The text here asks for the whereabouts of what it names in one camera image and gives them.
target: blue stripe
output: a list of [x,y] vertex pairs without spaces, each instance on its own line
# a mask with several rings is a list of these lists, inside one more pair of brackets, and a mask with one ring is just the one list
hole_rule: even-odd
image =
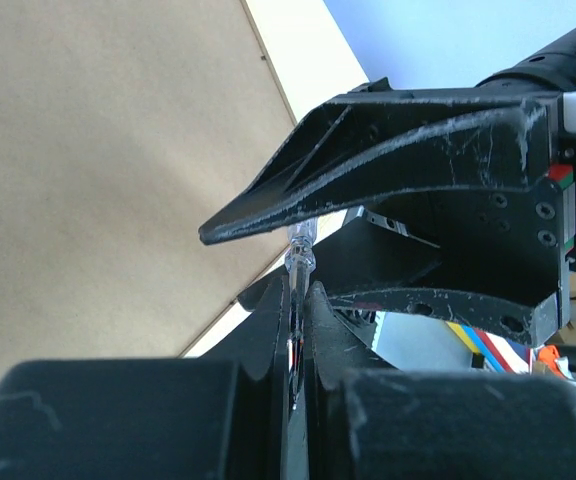
[[465,325],[462,325],[461,327],[464,329],[464,332],[466,332],[466,335],[468,335],[470,337],[470,339],[473,341],[473,343],[475,345],[477,345],[477,348],[481,351],[481,353],[484,355],[484,357],[486,357],[486,360],[488,360],[488,362],[490,362],[490,365],[492,365],[492,368],[494,368],[498,372],[505,372],[506,370],[504,370],[504,368],[501,366],[501,363],[499,363],[499,361],[497,361],[497,359],[492,354],[492,352],[488,349],[486,344],[481,341],[481,338],[479,338],[479,336],[472,330],[472,328],[467,327]]

